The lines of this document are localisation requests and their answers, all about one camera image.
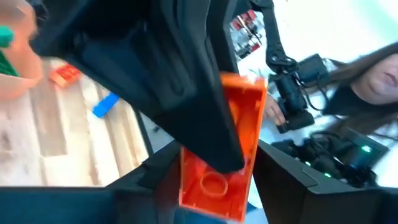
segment green object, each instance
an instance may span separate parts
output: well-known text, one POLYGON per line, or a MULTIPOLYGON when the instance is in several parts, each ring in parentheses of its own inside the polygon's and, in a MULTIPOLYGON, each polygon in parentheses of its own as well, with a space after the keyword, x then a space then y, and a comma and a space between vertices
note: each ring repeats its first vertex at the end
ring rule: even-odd
MULTIPOLYGON (((0 26, 0 48, 7 48, 14 39, 13 31, 6 27, 0 26)), ((0 73, 5 75, 12 75, 18 77, 18 73, 11 63, 7 60, 6 56, 0 50, 0 73)))

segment wooden floor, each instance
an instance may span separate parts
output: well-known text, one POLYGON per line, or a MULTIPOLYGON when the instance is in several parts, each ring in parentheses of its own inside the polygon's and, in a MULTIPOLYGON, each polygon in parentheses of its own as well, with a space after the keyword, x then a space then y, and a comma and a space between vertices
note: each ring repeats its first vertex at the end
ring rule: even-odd
MULTIPOLYGON (((62 62, 43 64, 48 74, 62 62)), ((45 77, 0 101, 0 185, 107 185, 139 166, 148 155, 131 107, 91 113, 107 93, 88 77, 62 90, 45 77)))

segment small orange lego brick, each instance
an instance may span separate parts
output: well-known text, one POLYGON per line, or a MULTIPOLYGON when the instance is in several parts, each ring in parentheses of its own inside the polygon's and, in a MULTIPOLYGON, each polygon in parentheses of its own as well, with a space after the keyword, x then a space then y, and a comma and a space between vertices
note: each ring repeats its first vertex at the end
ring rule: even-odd
POLYGON ((267 80, 221 74, 221 83, 241 143, 244 168, 220 174, 182 147, 179 202, 181 207, 194 212, 243 223, 266 103, 267 80))
POLYGON ((65 88, 75 83, 81 77, 79 69, 70 64, 63 65, 50 74, 50 80, 55 82, 61 88, 65 88))

